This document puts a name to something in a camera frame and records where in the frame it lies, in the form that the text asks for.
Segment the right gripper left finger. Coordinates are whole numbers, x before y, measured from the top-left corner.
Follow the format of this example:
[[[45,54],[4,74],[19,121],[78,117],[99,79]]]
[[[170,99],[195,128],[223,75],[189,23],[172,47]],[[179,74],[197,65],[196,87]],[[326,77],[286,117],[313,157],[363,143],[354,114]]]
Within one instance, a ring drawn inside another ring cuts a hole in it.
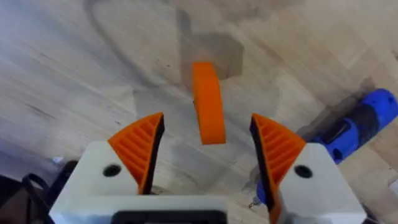
[[[61,196],[149,194],[164,129],[164,115],[155,113],[131,123],[108,140],[90,143]]]

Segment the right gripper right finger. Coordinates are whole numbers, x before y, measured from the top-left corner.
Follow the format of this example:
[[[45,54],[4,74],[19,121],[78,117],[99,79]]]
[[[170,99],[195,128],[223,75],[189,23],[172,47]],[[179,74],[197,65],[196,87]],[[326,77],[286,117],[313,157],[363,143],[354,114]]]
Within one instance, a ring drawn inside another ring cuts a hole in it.
[[[249,128],[270,223],[363,223],[361,202],[326,148],[257,113]]]

